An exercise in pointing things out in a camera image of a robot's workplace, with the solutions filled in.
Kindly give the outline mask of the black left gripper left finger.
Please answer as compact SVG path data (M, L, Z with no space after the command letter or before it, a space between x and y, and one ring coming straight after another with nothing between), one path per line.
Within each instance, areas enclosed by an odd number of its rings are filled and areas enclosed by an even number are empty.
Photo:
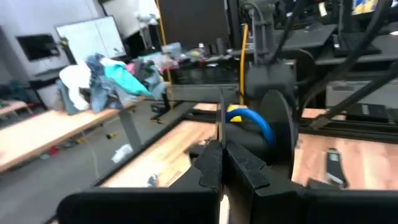
M179 179L166 188L94 188L65 197L59 223L219 222L223 148L210 141Z

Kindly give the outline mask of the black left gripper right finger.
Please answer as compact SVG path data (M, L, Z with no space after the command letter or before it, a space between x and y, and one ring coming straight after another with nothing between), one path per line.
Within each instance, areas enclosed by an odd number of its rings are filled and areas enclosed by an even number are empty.
M397 224L396 191L309 189L240 145L224 151L232 223Z

